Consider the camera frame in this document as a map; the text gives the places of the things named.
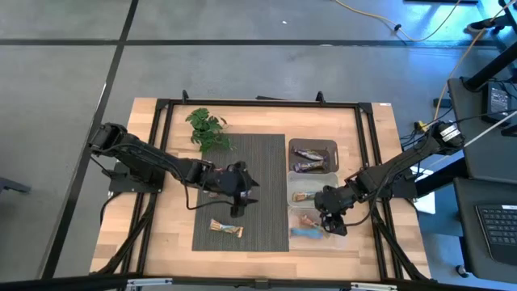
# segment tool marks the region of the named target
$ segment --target desk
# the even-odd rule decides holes
[[[481,114],[481,92],[468,91],[458,78],[449,79],[448,86],[457,120]],[[480,118],[457,124],[466,141],[470,141],[491,125]],[[517,160],[517,138],[504,137],[501,135],[501,129],[493,129],[465,148],[463,152],[464,158],[419,180],[416,183],[418,194],[421,196],[449,184],[454,177],[517,183],[517,175],[514,171],[515,160]]]
[[[454,188],[464,229],[462,251],[465,268],[478,278],[517,283],[517,266],[490,258],[474,208],[479,204],[517,204],[517,185],[456,178]]]
[[[128,131],[147,141],[153,119],[156,99],[137,98],[128,121]],[[227,133],[281,133],[286,142],[294,137],[332,139],[338,144],[340,181],[353,174],[362,165],[355,114],[343,108],[277,108],[205,106],[213,115],[223,116],[230,124]],[[390,104],[373,103],[373,116],[378,132],[383,161],[400,154],[397,127]],[[185,123],[187,115],[196,106],[174,106],[170,136],[166,152],[180,158],[201,158],[197,145],[190,142],[191,126]],[[158,126],[158,140],[163,121]],[[363,116],[365,132],[368,122]],[[367,136],[368,157],[373,162],[373,150]],[[197,190],[189,188],[191,205]],[[123,193],[106,208],[95,248],[91,271],[103,267],[126,239],[135,202],[135,194]],[[391,201],[393,220],[399,244],[419,271],[430,276],[423,248],[418,219],[411,205],[402,199]],[[368,211],[368,204],[357,204],[346,215],[347,222],[358,221]],[[310,280],[379,280],[372,224],[348,229],[347,246],[342,251],[290,252],[220,252],[192,251],[195,213],[185,209],[183,186],[166,175],[163,191],[158,196],[145,275],[195,276],[219,278],[271,278]],[[136,267],[139,242],[135,245],[130,270]],[[393,264],[385,243],[389,275]]]

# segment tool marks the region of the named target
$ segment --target gray mat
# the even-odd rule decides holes
[[[209,205],[195,212],[193,251],[289,251],[285,136],[279,134],[229,134],[235,150],[211,150],[203,159],[226,167],[246,162],[251,177],[260,184],[244,216],[231,218],[229,205]],[[227,199],[220,196],[215,199]],[[198,205],[214,200],[198,194]],[[209,230],[210,220],[232,226],[244,226],[242,237]]]

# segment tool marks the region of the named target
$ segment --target keyboard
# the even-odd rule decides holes
[[[517,266],[517,205],[478,205],[476,210],[492,259]]]

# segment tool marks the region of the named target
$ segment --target yellow cable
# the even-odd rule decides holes
[[[398,23],[395,23],[394,21],[390,20],[390,19],[387,19],[385,18],[384,16],[380,16],[380,15],[374,15],[372,13],[368,13],[368,12],[364,12],[364,11],[359,11],[357,9],[354,9],[350,6],[348,6],[347,4],[343,3],[343,2],[340,2],[339,0],[335,0],[339,5],[347,8],[348,10],[350,11],[354,11],[355,13],[359,13],[361,15],[366,15],[366,16],[370,16],[370,17],[373,17],[373,18],[376,18],[376,19],[380,19],[380,20],[383,20],[385,22],[388,22],[388,23],[391,23],[393,24],[394,26],[397,26]],[[452,8],[451,12],[449,13],[449,15],[447,15],[447,17],[443,20],[443,22],[436,28],[436,30],[433,31],[433,33],[431,33],[429,36],[427,37],[424,37],[422,39],[419,39],[419,40],[416,40],[414,38],[412,38],[411,36],[408,36],[406,32],[404,32],[404,30],[402,29],[402,27],[400,27],[397,31],[398,32],[401,32],[404,36],[406,36],[406,38],[408,40],[411,40],[413,42],[419,42],[419,41],[424,41],[424,40],[427,40],[428,38],[430,38],[431,36],[433,36],[436,32],[438,32],[438,30],[445,24],[445,22],[447,21],[447,19],[449,19],[449,17],[452,15],[452,12],[454,12],[454,10],[456,9],[456,7],[458,7],[458,5],[460,5],[460,2],[461,0],[458,0],[456,2],[456,4],[454,5],[454,7]]]
[[[510,2],[508,2],[508,4],[506,4],[494,17],[492,17],[492,19],[490,19],[490,22],[494,21],[494,19],[496,17],[498,17],[498,15],[503,12],[509,5],[513,4],[515,1],[517,0],[511,0]],[[472,40],[472,43],[470,43],[470,46],[469,48],[467,48],[467,51],[463,54],[463,56],[461,56],[460,60],[456,63],[456,65],[454,66],[454,69],[452,69],[451,73],[449,74],[449,76],[447,77],[447,80],[449,78],[452,77],[452,75],[454,74],[454,72],[456,72],[456,69],[458,69],[458,66],[460,66],[461,62],[465,59],[465,57],[467,56],[467,54],[470,52],[470,49],[474,46],[474,44],[476,43],[477,40],[479,40],[479,38],[483,35],[483,33],[485,32],[486,28],[483,28],[478,34],[476,37],[474,37],[474,39]],[[445,81],[445,84],[443,85],[443,89],[442,89],[442,93],[439,95],[439,98],[438,98],[438,104],[436,104],[436,111],[435,111],[435,117],[433,118],[433,120],[435,120],[437,117],[438,117],[438,112],[439,112],[439,105],[442,103],[442,99],[443,99],[443,96],[445,95],[445,91],[447,90],[447,81]]]

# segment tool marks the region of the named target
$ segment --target wrapped snack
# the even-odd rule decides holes
[[[235,234],[235,235],[237,235],[238,238],[241,238],[244,227],[242,227],[242,226],[225,226],[212,219],[210,221],[210,230],[224,231],[229,234]]]
[[[204,194],[208,194],[208,198],[217,198],[217,197],[219,197],[219,193],[205,191],[205,190],[203,190],[203,193]]]
[[[314,220],[310,219],[307,216],[307,214],[304,214],[303,216],[300,217],[300,224],[303,226],[313,227],[313,228],[319,230],[323,234],[323,236],[325,236],[326,238],[330,237],[330,234],[327,231],[325,231],[323,226],[320,225],[319,223],[315,222]]]
[[[307,214],[300,217],[300,224],[303,226],[320,227],[320,224],[310,219]]]
[[[292,200],[295,202],[314,200],[316,192],[294,192],[292,194]]]
[[[298,154],[304,158],[311,159],[313,161],[323,161],[325,159],[324,156],[318,154],[314,150],[307,150],[307,149],[294,149],[293,150],[295,154]]]
[[[313,239],[322,239],[323,234],[318,229],[309,229],[309,230],[303,230],[298,228],[291,228],[290,229],[291,235],[293,236],[303,236],[306,238],[313,238]]]
[[[296,173],[302,173],[306,171],[316,170],[316,169],[326,169],[325,161],[317,161],[317,162],[297,162],[294,164],[294,171]]]

